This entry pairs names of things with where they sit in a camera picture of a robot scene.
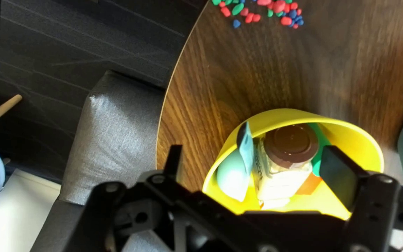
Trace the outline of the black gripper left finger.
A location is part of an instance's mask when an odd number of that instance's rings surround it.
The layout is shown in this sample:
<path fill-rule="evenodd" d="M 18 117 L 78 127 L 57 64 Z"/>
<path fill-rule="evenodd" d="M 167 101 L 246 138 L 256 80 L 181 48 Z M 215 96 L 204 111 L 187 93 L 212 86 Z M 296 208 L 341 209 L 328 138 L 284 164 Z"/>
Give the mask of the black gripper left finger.
<path fill-rule="evenodd" d="M 165 167 L 163 167 L 163 174 L 169 178 L 174 178 L 177 176 L 177 169 L 179 169 L 179 162 L 181 156 L 181 148 L 180 146 L 172 146 L 169 149 Z"/>

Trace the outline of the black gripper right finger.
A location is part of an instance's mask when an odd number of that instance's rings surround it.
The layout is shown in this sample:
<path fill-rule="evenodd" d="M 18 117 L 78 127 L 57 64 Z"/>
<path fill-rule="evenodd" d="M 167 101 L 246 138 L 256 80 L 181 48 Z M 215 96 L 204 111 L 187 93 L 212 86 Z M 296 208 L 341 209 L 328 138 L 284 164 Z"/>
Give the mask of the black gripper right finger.
<path fill-rule="evenodd" d="M 361 181 L 369 177 L 335 146 L 323 149 L 319 176 L 347 211 L 354 209 Z"/>

